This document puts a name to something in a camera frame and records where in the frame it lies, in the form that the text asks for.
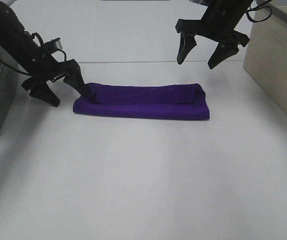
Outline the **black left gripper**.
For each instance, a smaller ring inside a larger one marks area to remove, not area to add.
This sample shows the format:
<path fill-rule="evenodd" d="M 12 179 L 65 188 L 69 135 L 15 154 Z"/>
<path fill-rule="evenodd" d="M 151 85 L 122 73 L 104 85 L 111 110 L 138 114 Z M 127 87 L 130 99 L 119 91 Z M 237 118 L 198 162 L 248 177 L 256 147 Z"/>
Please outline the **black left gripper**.
<path fill-rule="evenodd" d="M 29 95 L 42 100 L 53 107 L 60 105 L 59 98 L 49 88 L 48 81 L 56 81 L 63 78 L 63 82 L 75 89 L 81 97 L 92 102 L 95 99 L 96 91 L 83 80 L 81 69 L 75 59 L 67 59 L 63 50 L 53 54 L 44 49 L 44 42 L 41 37 L 21 38 L 21 66 L 31 77 L 23 83 L 25 89 L 30 90 Z"/>

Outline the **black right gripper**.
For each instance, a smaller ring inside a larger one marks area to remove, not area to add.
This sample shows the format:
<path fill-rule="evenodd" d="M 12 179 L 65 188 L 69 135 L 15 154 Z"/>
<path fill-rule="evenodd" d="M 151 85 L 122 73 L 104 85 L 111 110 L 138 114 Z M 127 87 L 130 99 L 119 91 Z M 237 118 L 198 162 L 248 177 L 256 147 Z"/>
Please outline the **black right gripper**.
<path fill-rule="evenodd" d="M 249 0 L 211 0 L 211 3 L 205 6 L 207 8 L 201 19 L 179 19 L 175 25 L 176 31 L 180 33 L 176 57 L 179 65 L 197 45 L 195 35 L 219 43 L 208 61 L 211 70 L 227 58 L 236 55 L 239 52 L 238 45 L 245 47 L 250 41 L 246 34 L 235 30 L 250 6 Z"/>

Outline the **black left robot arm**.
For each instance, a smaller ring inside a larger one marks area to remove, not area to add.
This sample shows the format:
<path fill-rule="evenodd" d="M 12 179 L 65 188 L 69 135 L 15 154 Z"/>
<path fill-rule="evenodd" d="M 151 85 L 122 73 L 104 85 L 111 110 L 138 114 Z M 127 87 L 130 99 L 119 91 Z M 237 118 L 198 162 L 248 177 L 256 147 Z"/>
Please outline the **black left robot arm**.
<path fill-rule="evenodd" d="M 23 75 L 29 78 L 22 87 L 33 98 L 40 99 L 54 107 L 60 104 L 59 98 L 49 88 L 47 82 L 63 79 L 82 97 L 92 101 L 96 92 L 84 83 L 81 68 L 75 59 L 59 62 L 53 53 L 62 52 L 59 38 L 44 42 L 37 33 L 29 33 L 19 21 L 15 12 L 0 1 L 0 46 L 24 69 Z"/>

